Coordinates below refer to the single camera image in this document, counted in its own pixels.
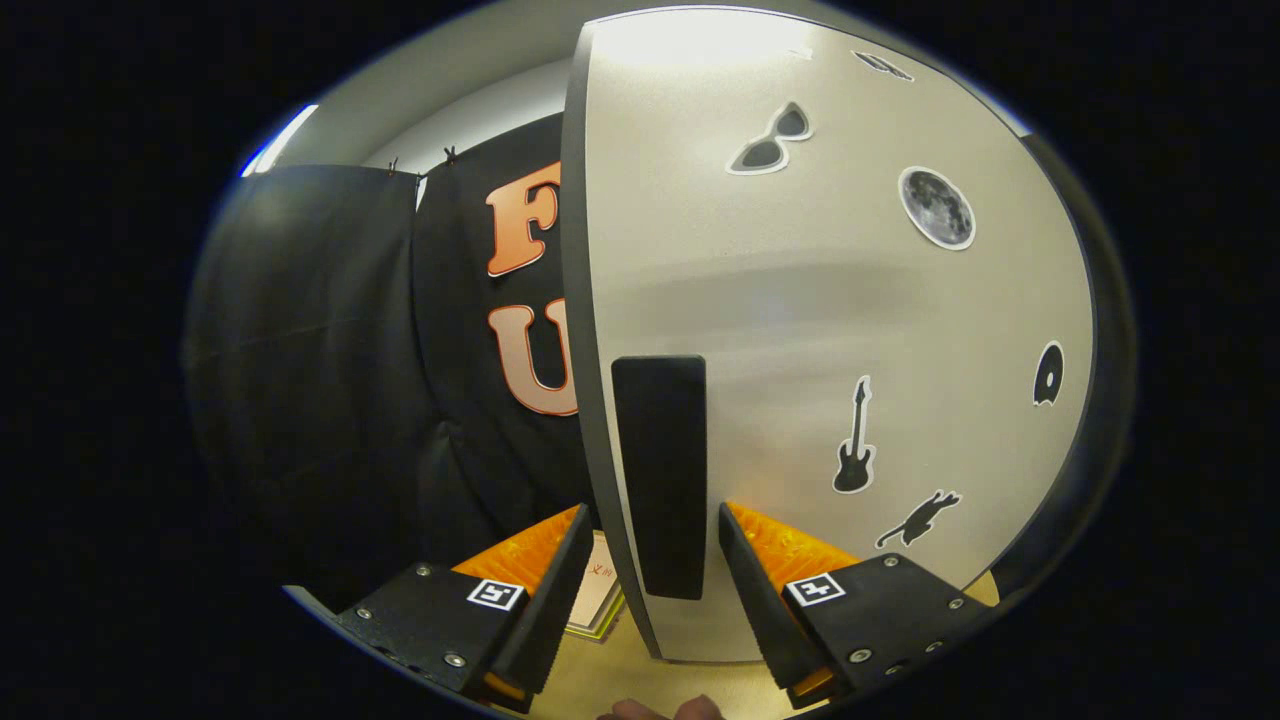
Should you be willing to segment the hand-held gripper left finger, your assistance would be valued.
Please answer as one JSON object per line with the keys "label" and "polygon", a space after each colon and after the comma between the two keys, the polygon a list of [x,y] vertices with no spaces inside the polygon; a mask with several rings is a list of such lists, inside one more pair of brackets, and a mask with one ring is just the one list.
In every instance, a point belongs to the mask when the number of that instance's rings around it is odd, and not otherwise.
{"label": "hand-held gripper left finger", "polygon": [[434,691],[526,714],[544,692],[594,546],[579,503],[452,568],[419,561],[335,616]]}

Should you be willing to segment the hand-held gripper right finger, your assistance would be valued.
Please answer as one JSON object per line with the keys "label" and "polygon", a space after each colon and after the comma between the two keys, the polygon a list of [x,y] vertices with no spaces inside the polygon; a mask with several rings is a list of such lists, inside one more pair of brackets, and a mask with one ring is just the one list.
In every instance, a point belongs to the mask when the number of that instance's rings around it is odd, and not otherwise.
{"label": "hand-held gripper right finger", "polygon": [[740,503],[718,541],[745,618],[794,708],[865,698],[955,651],[991,606],[901,553],[855,559]]}

